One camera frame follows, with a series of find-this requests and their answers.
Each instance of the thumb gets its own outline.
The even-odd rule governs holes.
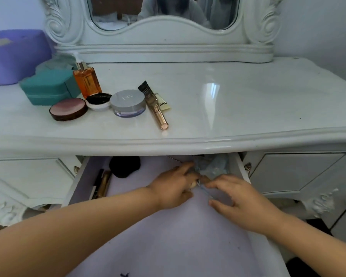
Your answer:
[[[233,207],[223,204],[217,200],[209,200],[209,205],[212,206],[219,214],[227,219],[230,219],[233,214]]]
[[[187,200],[189,200],[193,196],[194,194],[191,191],[185,191],[184,193],[182,193],[181,197],[179,198],[179,204],[181,205],[185,203]]]

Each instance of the black round object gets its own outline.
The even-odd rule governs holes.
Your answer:
[[[118,178],[127,178],[141,167],[140,157],[113,157],[109,163],[110,171]]]
[[[101,105],[110,101],[111,94],[109,93],[96,93],[86,98],[87,102],[93,105]]]

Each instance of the person's left hand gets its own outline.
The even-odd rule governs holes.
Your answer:
[[[160,209],[178,207],[193,197],[192,192],[186,191],[200,176],[194,172],[188,173],[193,166],[193,162],[183,163],[181,167],[161,173],[147,186],[157,196]]]

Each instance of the pink compact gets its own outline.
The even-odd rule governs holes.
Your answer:
[[[49,112],[57,121],[75,120],[83,116],[88,108],[86,102],[81,98],[65,99],[51,106]]]

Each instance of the black cable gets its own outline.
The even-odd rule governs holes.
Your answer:
[[[338,221],[344,216],[345,213],[346,213],[346,209],[345,209],[345,211],[342,212],[342,214],[338,217],[338,219],[334,222],[334,224],[332,224],[332,226],[330,227],[329,231],[331,231],[336,226]]]

